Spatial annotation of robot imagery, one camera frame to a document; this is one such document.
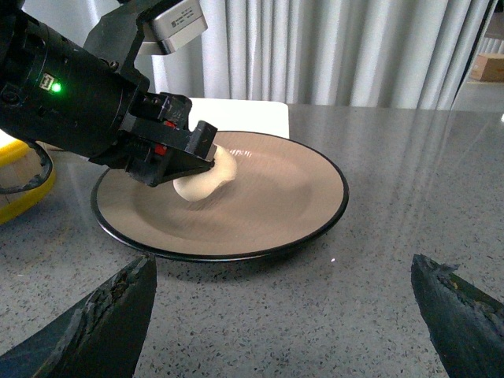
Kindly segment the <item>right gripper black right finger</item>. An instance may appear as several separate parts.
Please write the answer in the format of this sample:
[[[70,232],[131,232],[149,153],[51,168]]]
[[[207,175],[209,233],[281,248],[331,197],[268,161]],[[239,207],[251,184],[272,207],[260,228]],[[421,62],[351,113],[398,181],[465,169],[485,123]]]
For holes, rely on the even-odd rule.
[[[450,377],[502,377],[503,304],[457,268],[413,256],[411,284],[432,344]]]

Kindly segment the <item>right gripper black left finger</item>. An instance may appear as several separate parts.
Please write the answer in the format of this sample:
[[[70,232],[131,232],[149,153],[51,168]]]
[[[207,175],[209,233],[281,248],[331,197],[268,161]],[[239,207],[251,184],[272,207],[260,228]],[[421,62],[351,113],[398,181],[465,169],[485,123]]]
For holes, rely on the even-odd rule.
[[[122,268],[45,328],[1,356],[3,377],[131,377],[157,288],[154,258]]]

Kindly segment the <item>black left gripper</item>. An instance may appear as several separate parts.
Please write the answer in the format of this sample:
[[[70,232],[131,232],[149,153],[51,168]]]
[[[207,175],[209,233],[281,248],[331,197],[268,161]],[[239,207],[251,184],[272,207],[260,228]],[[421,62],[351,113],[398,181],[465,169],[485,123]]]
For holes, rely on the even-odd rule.
[[[82,46],[26,14],[20,1],[1,4],[1,127],[31,147],[38,110],[113,107],[106,133],[112,144],[84,156],[123,169],[146,185],[209,171],[217,128],[201,120],[188,127],[191,101],[152,93],[135,67],[144,25],[178,1],[122,1],[101,18]]]

